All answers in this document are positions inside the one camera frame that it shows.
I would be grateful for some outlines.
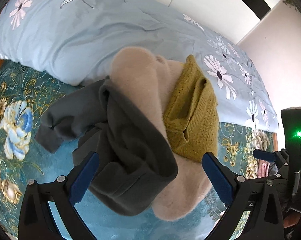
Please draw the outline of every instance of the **sweatshirt sleeve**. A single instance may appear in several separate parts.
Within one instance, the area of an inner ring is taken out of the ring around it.
[[[107,120],[99,89],[105,80],[94,82],[52,104],[41,116],[35,140],[47,151],[55,152],[63,141],[80,137],[87,129]]]

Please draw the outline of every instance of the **beige fuzzy sweater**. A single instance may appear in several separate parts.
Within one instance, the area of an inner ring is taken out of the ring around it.
[[[167,138],[163,115],[182,72],[181,62],[155,56],[140,47],[127,47],[114,57],[110,78]],[[190,213],[211,188],[201,163],[175,153],[174,157],[178,175],[152,203],[155,215],[167,221]]]

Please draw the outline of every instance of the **clothing pile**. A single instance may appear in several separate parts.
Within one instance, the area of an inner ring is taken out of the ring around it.
[[[217,100],[193,55],[166,60],[122,49],[110,76],[69,94],[41,117],[35,139],[49,152],[79,138],[74,165],[99,167],[89,190],[118,214],[152,207],[163,220],[190,213],[211,188],[201,160],[217,155]]]

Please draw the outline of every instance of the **teal floral carpet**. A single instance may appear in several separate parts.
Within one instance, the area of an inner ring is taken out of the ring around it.
[[[73,166],[71,153],[76,141],[50,154],[37,144],[34,135],[47,108],[76,89],[46,72],[40,73],[11,61],[5,61],[0,69],[0,224],[12,239],[17,239],[27,180],[51,182],[58,175],[67,175]],[[257,177],[258,160],[254,159],[252,151],[256,147],[269,151],[274,148],[271,133],[230,123],[220,123],[218,139],[220,162],[248,179]],[[76,208],[100,240],[182,240],[198,236],[204,239],[226,209],[214,189],[193,212],[174,222],[157,219],[152,210],[132,218],[121,217],[90,192],[82,202]],[[240,235],[248,215],[244,212],[232,239]],[[62,236],[70,239],[58,219],[57,225]]]

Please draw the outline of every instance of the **mustard yellow knit sweater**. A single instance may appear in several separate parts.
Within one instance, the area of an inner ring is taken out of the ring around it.
[[[189,55],[163,115],[174,153],[201,162],[203,154],[217,156],[219,120],[211,83]]]

